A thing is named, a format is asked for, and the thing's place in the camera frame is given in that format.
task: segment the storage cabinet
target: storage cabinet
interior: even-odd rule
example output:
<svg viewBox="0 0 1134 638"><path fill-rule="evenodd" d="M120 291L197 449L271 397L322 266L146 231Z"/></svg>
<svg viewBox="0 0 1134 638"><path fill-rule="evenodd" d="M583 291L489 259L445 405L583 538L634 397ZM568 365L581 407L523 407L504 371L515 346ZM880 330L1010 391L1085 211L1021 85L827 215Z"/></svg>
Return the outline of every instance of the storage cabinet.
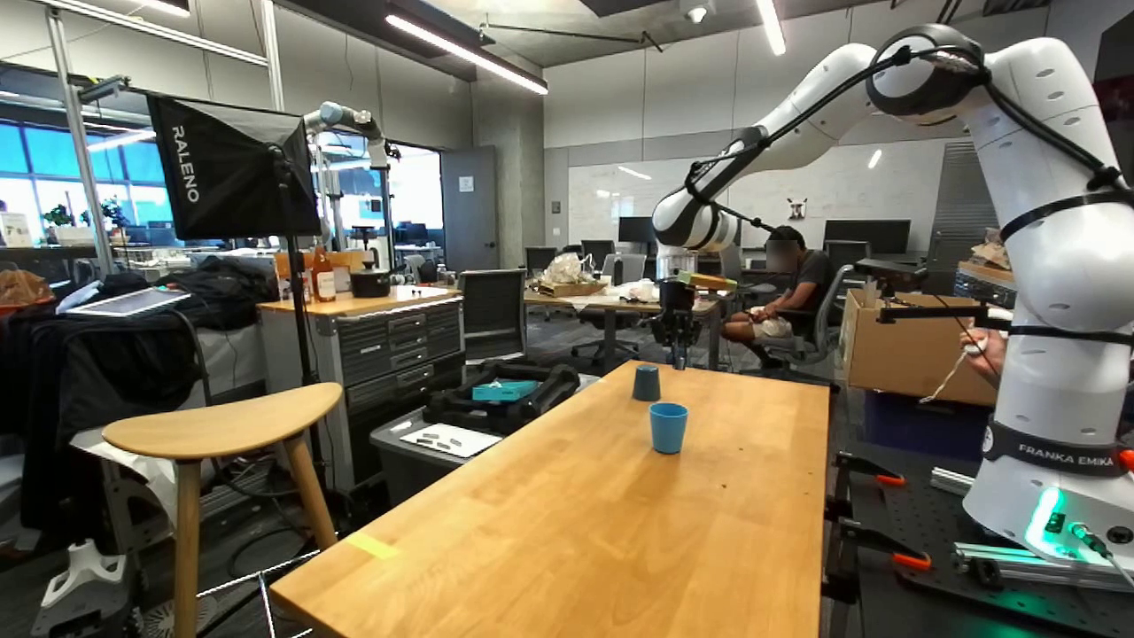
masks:
<svg viewBox="0 0 1134 638"><path fill-rule="evenodd" d="M283 306L258 311L268 391L299 387L299 333ZM451 291L374 303L312 306L309 351L317 378L342 384L342 400L316 430L317 473L329 493L351 495L381 481L367 431L440 387L460 387L464 336L460 298Z"/></svg>

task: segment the green light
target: green light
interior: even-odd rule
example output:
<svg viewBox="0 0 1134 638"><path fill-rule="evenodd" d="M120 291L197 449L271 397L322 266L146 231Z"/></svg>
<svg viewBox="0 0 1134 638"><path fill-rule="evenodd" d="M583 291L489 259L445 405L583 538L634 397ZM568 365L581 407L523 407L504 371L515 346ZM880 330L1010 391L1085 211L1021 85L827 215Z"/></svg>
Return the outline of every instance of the green light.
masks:
<svg viewBox="0 0 1134 638"><path fill-rule="evenodd" d="M1059 489L1059 481L1052 481L1052 487L1039 495L1039 508L1031 512L1031 520L1029 520L1024 538L1029 538L1029 546L1039 550L1039 554L1072 556L1072 554L1068 554L1068 546L1059 541L1059 535L1052 535L1052 538L1044 535L1052 514L1062 514L1059 502L1062 502L1062 489Z"/></svg>

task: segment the person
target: person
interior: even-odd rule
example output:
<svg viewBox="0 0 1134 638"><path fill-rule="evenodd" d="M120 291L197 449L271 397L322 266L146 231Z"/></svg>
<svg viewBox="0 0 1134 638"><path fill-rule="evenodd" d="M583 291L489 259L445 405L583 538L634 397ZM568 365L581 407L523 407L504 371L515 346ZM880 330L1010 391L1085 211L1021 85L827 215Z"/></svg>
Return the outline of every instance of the person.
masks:
<svg viewBox="0 0 1134 638"><path fill-rule="evenodd" d="M766 345L789 336L795 323L816 319L828 287L828 259L821 252L806 252L805 235L795 227L777 227L766 252L777 254L777 268L786 274L789 283L773 303L732 311L718 333L749 345L766 365L773 365Z"/></svg>

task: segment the blue cup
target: blue cup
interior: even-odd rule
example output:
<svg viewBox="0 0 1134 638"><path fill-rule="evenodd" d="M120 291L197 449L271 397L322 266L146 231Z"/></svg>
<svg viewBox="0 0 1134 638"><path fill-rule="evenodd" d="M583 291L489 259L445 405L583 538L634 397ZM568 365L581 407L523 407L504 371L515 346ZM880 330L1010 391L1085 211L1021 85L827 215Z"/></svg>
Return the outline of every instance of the blue cup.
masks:
<svg viewBox="0 0 1134 638"><path fill-rule="evenodd" d="M658 400L662 397L662 378L656 365L638 365L634 371L634 400Z"/></svg>
<svg viewBox="0 0 1134 638"><path fill-rule="evenodd" d="M688 427L682 405L665 405L665 400L651 405L648 407L651 449L656 453L681 453L682 427Z"/></svg>

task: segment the door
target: door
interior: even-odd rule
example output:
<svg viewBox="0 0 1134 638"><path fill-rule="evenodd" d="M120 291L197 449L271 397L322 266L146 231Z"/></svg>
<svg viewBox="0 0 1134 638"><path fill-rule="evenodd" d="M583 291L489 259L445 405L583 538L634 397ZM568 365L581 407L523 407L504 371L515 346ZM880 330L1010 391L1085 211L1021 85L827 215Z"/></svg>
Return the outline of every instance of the door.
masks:
<svg viewBox="0 0 1134 638"><path fill-rule="evenodd" d="M443 164L445 266L498 268L496 148L458 148Z"/></svg>

